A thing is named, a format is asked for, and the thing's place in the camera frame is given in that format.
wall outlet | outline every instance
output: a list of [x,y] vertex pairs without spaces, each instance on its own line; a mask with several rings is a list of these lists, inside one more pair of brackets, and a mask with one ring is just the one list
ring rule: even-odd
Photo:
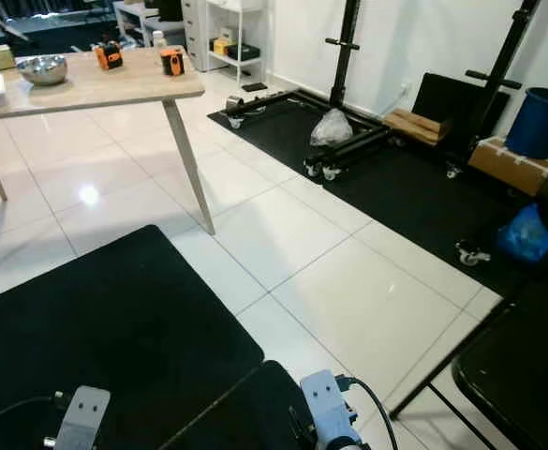
[[401,97],[408,96],[412,87],[413,82],[409,78],[404,78],[403,81],[401,81]]

white wall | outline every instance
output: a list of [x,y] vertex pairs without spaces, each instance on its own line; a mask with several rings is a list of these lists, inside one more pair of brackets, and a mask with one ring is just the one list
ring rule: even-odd
[[[411,107],[426,71],[468,80],[468,68],[488,72],[521,0],[362,0],[347,76],[347,103],[381,113],[413,82]],[[344,0],[270,0],[269,70],[326,95],[333,85]],[[540,4],[510,78],[526,87],[548,86],[548,0]],[[508,131],[523,92],[504,114]]]

squat rack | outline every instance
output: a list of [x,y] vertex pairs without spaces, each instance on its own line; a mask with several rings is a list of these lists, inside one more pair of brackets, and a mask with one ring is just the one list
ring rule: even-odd
[[[504,86],[510,89],[520,89],[522,87],[519,82],[507,80],[505,77],[539,3],[540,0],[524,0],[521,7],[515,11],[512,16],[513,24],[511,29],[489,75],[476,70],[468,70],[466,72],[468,77],[486,81],[486,84],[482,88],[478,103],[470,115],[467,133],[469,142],[465,142],[467,149],[465,153],[459,155],[456,164],[449,162],[447,175],[450,178],[462,171],[460,165],[467,164],[471,153],[475,150],[481,138],[482,126],[500,87]],[[360,49],[360,46],[353,42],[360,5],[361,0],[347,0],[340,39],[330,37],[325,39],[326,43],[340,47],[336,76],[329,99],[318,97],[299,89],[280,92],[265,98],[256,98],[246,103],[243,103],[242,100],[229,102],[226,108],[226,115],[233,128],[239,128],[248,116],[254,115],[251,114],[254,110],[259,110],[268,105],[289,99],[310,104],[325,112],[331,108],[337,108],[342,111],[349,122],[357,125],[359,133],[334,147],[324,147],[322,150],[306,157],[304,159],[304,166],[309,176],[312,177],[318,176],[320,172],[323,172],[327,180],[334,180],[348,165],[367,157],[371,153],[364,152],[364,147],[383,141],[387,141],[390,145],[400,143],[400,140],[395,139],[392,135],[391,128],[383,125],[376,118],[355,112],[344,105],[349,59],[352,51]]]

clear bottle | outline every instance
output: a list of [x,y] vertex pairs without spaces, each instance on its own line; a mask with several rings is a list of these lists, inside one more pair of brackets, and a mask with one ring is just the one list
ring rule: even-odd
[[155,30],[153,32],[153,47],[155,47],[156,64],[161,66],[161,51],[168,46],[168,41],[163,37],[161,30]]

white tile floor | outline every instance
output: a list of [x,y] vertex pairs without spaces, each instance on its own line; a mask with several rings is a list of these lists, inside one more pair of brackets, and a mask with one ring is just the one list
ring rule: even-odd
[[[158,103],[0,121],[9,196],[0,203],[0,292],[155,223],[297,381],[344,371],[396,405],[497,295],[206,118],[242,91],[221,72],[203,79],[207,93],[180,108],[215,237],[198,225]],[[512,448],[450,374],[437,385],[498,448]],[[372,448],[389,448],[366,396],[348,399]],[[483,448],[430,393],[395,430],[404,450]]]

